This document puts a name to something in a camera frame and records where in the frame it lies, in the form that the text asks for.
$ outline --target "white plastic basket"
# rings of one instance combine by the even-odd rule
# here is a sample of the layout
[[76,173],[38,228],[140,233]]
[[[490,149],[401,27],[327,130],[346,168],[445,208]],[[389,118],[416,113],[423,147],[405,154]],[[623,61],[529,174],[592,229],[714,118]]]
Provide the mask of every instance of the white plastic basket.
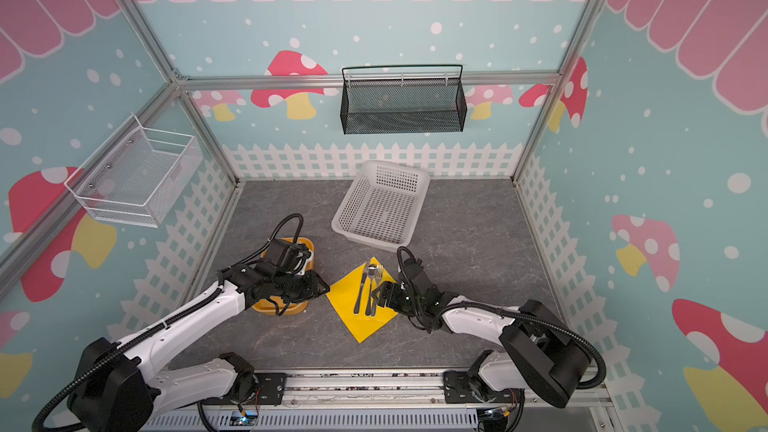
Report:
[[141,124],[79,178],[91,157],[64,185],[93,218],[145,227],[160,226],[203,161],[195,136]]
[[395,252],[410,243],[428,187],[423,170],[364,162],[331,227],[352,242]]

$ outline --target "yellow cloth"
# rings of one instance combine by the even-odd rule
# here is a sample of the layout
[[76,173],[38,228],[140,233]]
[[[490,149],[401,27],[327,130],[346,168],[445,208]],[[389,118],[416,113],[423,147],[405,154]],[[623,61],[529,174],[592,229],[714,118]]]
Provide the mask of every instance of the yellow cloth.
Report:
[[[376,257],[371,258],[371,264],[379,264]],[[354,314],[355,300],[357,300],[357,294],[360,292],[360,278],[365,266],[366,264],[361,264],[358,268],[345,275],[343,279],[331,285],[330,292],[326,294],[336,313],[344,322],[344,325],[352,332],[358,344],[366,340],[373,332],[378,331],[397,315],[397,312],[387,307],[376,307],[375,317],[368,317],[366,315],[368,284],[371,283],[369,278],[366,278],[365,287],[362,290],[360,313],[358,315]],[[384,269],[384,281],[395,282],[395,279],[389,275],[386,269]]]

